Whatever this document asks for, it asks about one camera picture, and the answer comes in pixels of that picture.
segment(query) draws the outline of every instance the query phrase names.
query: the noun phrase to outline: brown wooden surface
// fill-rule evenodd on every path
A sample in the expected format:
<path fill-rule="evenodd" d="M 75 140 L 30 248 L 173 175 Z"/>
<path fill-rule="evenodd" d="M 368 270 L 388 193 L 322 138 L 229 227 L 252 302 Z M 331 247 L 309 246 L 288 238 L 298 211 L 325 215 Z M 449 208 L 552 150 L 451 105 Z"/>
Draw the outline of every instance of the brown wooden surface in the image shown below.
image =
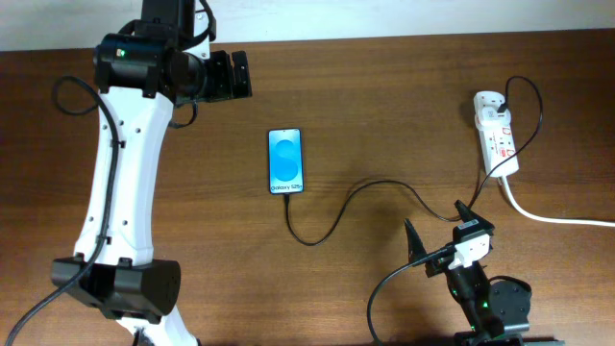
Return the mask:
<path fill-rule="evenodd" d="M 615 209 L 615 31 L 402 37 L 214 45 L 248 52 L 254 97 L 205 105 L 196 123 L 169 131 L 153 209 L 155 257 L 180 262 L 180 311 L 206 344 L 366 344 L 367 299 L 406 260 L 403 220 L 428 249 L 452 224 L 408 193 L 361 192 L 333 237 L 306 248 L 288 234 L 283 199 L 267 189 L 266 133 L 303 130 L 306 191 L 293 197 L 296 227 L 316 239 L 356 182 L 399 179 L 453 215 L 481 169 L 472 97 L 531 77 L 545 99 L 540 136 L 511 177 L 519 203 L 541 215 L 608 219 Z M 91 51 L 0 54 L 0 338 L 53 289 L 51 260 L 71 255 L 90 193 L 97 116 L 73 118 L 49 101 L 54 80 L 92 81 Z M 537 103 L 513 87 L 517 143 Z M 67 97 L 90 101 L 82 93 Z M 188 110 L 176 113 L 188 117 Z M 615 345 L 615 230 L 526 219 L 495 182 L 475 211 L 496 225 L 490 276 L 533 287 L 534 336 Z M 468 329 L 444 277 L 422 269 L 392 281 L 375 304 L 384 340 Z M 129 345 L 131 336 L 68 296 L 23 330 L 19 345 Z"/>

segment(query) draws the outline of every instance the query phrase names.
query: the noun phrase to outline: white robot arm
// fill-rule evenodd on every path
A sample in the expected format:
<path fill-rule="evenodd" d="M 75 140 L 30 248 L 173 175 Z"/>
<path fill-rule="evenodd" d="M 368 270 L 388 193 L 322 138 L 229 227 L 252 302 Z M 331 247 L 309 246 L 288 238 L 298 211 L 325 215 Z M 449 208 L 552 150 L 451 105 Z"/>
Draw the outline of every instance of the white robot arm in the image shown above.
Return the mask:
<path fill-rule="evenodd" d="M 210 52 L 215 18 L 205 0 L 143 0 L 141 19 L 105 36 L 94 55 L 95 84 L 72 81 L 100 110 L 96 169 L 86 221 L 72 257 L 55 259 L 59 287 L 15 325 L 12 345 L 25 323 L 63 292 L 99 309 L 135 336 L 135 344 L 195 346 L 176 303 L 180 265 L 154 259 L 152 202 L 160 148 L 173 110 L 185 104 L 252 96 L 245 52 Z"/>
<path fill-rule="evenodd" d="M 111 112 L 119 134 L 120 150 L 113 185 L 111 217 L 107 244 L 96 263 L 115 266 L 130 260 L 139 267 L 152 262 L 152 201 L 162 139 L 173 114 L 173 103 L 160 93 L 145 98 L 137 88 L 110 87 L 101 98 Z M 111 165 L 111 131 L 100 114 L 100 135 L 94 181 L 81 236 L 75 244 L 75 256 L 89 260 L 100 231 Z M 117 322 L 139 339 L 156 346 L 197 345 L 188 332 L 177 306 L 161 317 L 159 323 L 147 319 L 122 317 Z"/>

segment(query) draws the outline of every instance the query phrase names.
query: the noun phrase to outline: smartphone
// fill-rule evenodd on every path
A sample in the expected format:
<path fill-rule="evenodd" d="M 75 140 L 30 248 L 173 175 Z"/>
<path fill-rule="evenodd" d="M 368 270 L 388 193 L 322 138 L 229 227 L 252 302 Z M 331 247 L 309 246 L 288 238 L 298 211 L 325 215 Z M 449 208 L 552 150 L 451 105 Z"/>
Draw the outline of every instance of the smartphone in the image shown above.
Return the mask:
<path fill-rule="evenodd" d="M 304 165 L 299 129 L 269 131 L 269 191 L 273 194 L 304 190 Z"/>

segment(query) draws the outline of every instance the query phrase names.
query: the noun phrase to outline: power strip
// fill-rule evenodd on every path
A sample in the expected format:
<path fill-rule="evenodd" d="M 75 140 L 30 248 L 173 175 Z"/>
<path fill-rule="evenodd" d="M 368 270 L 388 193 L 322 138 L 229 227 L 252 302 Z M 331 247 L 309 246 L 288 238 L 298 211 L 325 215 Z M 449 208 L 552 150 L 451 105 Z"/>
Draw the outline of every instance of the power strip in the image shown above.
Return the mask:
<path fill-rule="evenodd" d="M 506 109 L 504 112 L 498 112 L 503 103 L 504 96 L 495 91 L 481 91 L 474 97 L 476 112 L 474 120 L 479 129 L 486 173 L 515 154 L 515 142 L 510 128 L 510 111 Z M 514 157 L 496 169 L 491 177 L 505 177 L 518 170 L 519 162 L 517 157 Z"/>

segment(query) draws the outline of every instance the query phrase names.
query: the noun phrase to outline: white cable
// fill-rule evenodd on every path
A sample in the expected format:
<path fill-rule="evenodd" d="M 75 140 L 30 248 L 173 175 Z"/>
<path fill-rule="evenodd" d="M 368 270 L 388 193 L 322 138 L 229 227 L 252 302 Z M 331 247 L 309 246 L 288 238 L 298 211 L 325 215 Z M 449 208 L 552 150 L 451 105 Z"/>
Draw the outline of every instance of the white cable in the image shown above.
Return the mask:
<path fill-rule="evenodd" d="M 519 205 L 517 204 L 517 201 L 515 201 L 514 197 L 512 197 L 512 192 L 510 191 L 510 186 L 508 185 L 508 180 L 506 179 L 506 176 L 500 177 L 500 181 L 504 185 L 506 196 L 508 196 L 508 200 L 510 201 L 510 204 L 512 205 L 512 207 L 514 207 L 517 211 L 519 211 L 525 217 L 529 217 L 530 219 L 533 219 L 536 221 L 559 223 L 559 224 L 615 227 L 615 222 L 595 221 L 595 220 L 578 220 L 578 219 L 558 219 L 558 218 L 542 217 L 542 216 L 534 215 L 532 213 L 529 213 L 523 210 L 523 208 L 519 207 Z"/>

